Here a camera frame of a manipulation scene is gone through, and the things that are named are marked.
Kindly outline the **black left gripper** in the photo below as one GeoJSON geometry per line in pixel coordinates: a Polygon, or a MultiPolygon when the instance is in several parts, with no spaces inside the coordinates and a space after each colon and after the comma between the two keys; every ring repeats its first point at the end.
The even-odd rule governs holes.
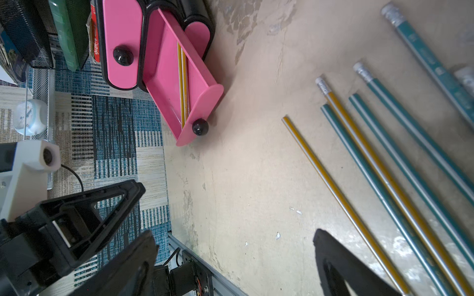
{"type": "Polygon", "coordinates": [[[128,180],[48,200],[1,221],[1,295],[32,296],[69,275],[113,238],[146,192],[128,180]]]}

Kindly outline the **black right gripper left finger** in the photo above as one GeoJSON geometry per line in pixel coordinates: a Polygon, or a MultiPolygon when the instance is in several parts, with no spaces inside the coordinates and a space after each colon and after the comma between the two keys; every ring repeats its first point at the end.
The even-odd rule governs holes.
{"type": "Polygon", "coordinates": [[[158,246],[150,231],[140,234],[73,296],[146,296],[151,289],[158,246]]]}

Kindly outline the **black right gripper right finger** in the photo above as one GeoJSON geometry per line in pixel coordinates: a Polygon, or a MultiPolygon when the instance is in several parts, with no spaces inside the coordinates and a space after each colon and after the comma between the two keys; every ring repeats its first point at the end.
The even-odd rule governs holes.
{"type": "Polygon", "coordinates": [[[339,243],[318,229],[313,239],[320,285],[326,296],[398,296],[400,293],[339,243]]]}

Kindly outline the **yellow pencil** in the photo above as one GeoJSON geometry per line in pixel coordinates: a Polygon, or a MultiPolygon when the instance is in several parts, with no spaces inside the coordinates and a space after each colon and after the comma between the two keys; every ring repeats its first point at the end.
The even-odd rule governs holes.
{"type": "Polygon", "coordinates": [[[402,296],[411,296],[411,289],[409,288],[407,282],[403,279],[395,265],[385,254],[380,244],[377,243],[373,234],[369,231],[363,220],[360,218],[360,216],[354,210],[350,202],[341,192],[337,184],[333,181],[328,171],[325,169],[325,167],[314,154],[312,149],[306,143],[301,133],[298,132],[297,128],[292,123],[290,118],[288,116],[284,116],[282,118],[282,122],[288,129],[294,140],[297,142],[298,146],[301,148],[305,156],[308,158],[311,165],[315,168],[316,172],[321,177],[333,197],[339,203],[339,206],[343,209],[344,213],[349,218],[350,222],[353,224],[363,241],[366,243],[371,253],[375,256],[376,260],[379,262],[384,272],[388,275],[391,282],[395,285],[397,290],[400,291],[402,296]]]}
{"type": "Polygon", "coordinates": [[[180,92],[180,117],[181,117],[181,127],[185,126],[185,97],[183,92],[183,70],[182,70],[182,56],[181,56],[181,46],[177,42],[177,60],[178,60],[178,82],[179,82],[179,92],[180,92]]]}
{"type": "Polygon", "coordinates": [[[183,105],[184,123],[186,123],[190,113],[189,86],[188,86],[188,61],[183,48],[181,48],[181,74],[183,80],[183,105]]]}

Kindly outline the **green pencil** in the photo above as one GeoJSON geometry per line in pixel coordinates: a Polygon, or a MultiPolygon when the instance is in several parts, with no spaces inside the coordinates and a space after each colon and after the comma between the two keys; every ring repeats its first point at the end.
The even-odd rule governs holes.
{"type": "Polygon", "coordinates": [[[472,66],[463,67],[455,71],[454,75],[464,87],[466,92],[474,97],[474,68],[472,66]]]}
{"type": "Polygon", "coordinates": [[[467,263],[474,266],[474,246],[468,235],[457,223],[457,220],[451,215],[448,208],[443,205],[434,191],[427,185],[417,170],[410,163],[403,151],[398,147],[393,138],[385,130],[383,125],[375,117],[373,112],[363,101],[359,94],[354,93],[349,97],[349,101],[355,107],[356,111],[369,126],[372,133],[380,141],[387,153],[403,172],[404,176],[417,191],[424,203],[434,214],[438,222],[448,233],[454,244],[458,247],[467,263]]]}
{"type": "Polygon", "coordinates": [[[321,110],[442,296],[456,292],[328,104],[321,110]]]}
{"type": "Polygon", "coordinates": [[[473,128],[474,97],[444,67],[397,6],[389,2],[381,9],[381,15],[394,27],[427,74],[461,114],[470,128],[473,128]]]}
{"type": "Polygon", "coordinates": [[[390,196],[396,202],[402,214],[413,227],[417,237],[422,241],[423,245],[427,248],[451,286],[454,288],[456,292],[455,296],[473,295],[474,290],[466,277],[462,274],[459,267],[451,258],[448,251],[423,218],[417,207],[401,189],[396,180],[394,180],[390,171],[385,167],[367,138],[352,120],[351,116],[345,110],[340,100],[336,97],[322,76],[316,78],[316,85],[327,100],[326,104],[330,106],[337,118],[343,124],[343,127],[349,133],[351,139],[355,142],[365,160],[369,163],[376,176],[383,183],[390,196]]]}
{"type": "Polygon", "coordinates": [[[400,102],[386,87],[375,78],[370,70],[361,62],[353,66],[353,70],[365,81],[370,90],[379,98],[398,122],[411,134],[418,145],[432,158],[435,164],[450,178],[458,190],[472,204],[474,203],[474,183],[458,165],[431,138],[421,125],[406,111],[400,102]]]}

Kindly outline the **pink top drawer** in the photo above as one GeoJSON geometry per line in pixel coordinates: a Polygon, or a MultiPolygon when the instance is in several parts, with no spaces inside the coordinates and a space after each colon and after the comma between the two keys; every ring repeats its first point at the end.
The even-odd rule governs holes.
{"type": "Polygon", "coordinates": [[[138,85],[145,4],[138,0],[95,1],[102,77],[118,90],[132,90],[138,85]],[[121,45],[134,55],[131,66],[121,66],[114,60],[113,50],[121,45]]]}

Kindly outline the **black drawer cabinet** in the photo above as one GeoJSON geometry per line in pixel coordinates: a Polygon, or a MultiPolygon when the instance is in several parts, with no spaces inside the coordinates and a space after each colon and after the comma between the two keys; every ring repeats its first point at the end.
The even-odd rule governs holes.
{"type": "MultiPolygon", "coordinates": [[[[207,4],[205,1],[145,1],[145,2],[146,4],[145,4],[141,39],[143,39],[143,33],[148,28],[146,14],[150,12],[151,9],[161,9],[163,11],[170,12],[171,15],[174,16],[175,19],[178,21],[178,23],[181,25],[184,31],[185,31],[185,28],[191,22],[205,23],[211,30],[212,41],[213,41],[214,34],[215,34],[215,26],[213,25],[212,19],[208,13],[207,4]]],[[[137,87],[141,88],[144,91],[146,87],[144,86],[141,80],[141,65],[140,65],[144,59],[142,57],[143,54],[144,54],[143,40],[141,40],[137,87]]]]}

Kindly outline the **black drawer knob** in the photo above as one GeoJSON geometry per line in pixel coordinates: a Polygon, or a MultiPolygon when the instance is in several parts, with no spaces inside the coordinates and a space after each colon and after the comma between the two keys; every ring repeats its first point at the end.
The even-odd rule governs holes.
{"type": "Polygon", "coordinates": [[[131,66],[134,61],[133,53],[127,46],[124,45],[117,46],[114,48],[113,57],[116,63],[124,67],[131,66]]]}

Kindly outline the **white round clock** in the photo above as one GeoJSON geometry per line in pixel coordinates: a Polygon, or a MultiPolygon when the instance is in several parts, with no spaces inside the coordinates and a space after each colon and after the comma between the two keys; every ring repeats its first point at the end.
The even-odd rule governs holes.
{"type": "Polygon", "coordinates": [[[23,136],[36,136],[48,127],[48,105],[38,99],[20,103],[13,110],[14,129],[23,136]]]}

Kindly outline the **red book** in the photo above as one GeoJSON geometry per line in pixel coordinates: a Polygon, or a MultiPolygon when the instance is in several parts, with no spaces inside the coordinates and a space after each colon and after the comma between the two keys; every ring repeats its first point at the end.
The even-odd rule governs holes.
{"type": "Polygon", "coordinates": [[[97,15],[94,1],[90,1],[90,11],[91,12],[86,23],[86,27],[89,34],[89,52],[93,62],[95,64],[100,64],[101,60],[99,50],[97,15]]]}

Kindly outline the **green book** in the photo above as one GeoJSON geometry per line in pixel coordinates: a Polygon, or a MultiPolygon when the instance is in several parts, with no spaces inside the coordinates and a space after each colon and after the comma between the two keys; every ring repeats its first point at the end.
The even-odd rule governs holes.
{"type": "Polygon", "coordinates": [[[67,68],[73,72],[79,71],[89,55],[86,25],[91,14],[90,1],[49,0],[48,4],[67,68]]]}

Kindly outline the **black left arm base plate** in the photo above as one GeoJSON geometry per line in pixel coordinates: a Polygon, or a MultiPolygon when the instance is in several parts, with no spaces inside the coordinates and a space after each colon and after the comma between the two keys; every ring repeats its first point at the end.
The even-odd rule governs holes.
{"type": "Polygon", "coordinates": [[[186,250],[178,247],[163,265],[154,267],[151,296],[213,296],[212,273],[186,250]]]}

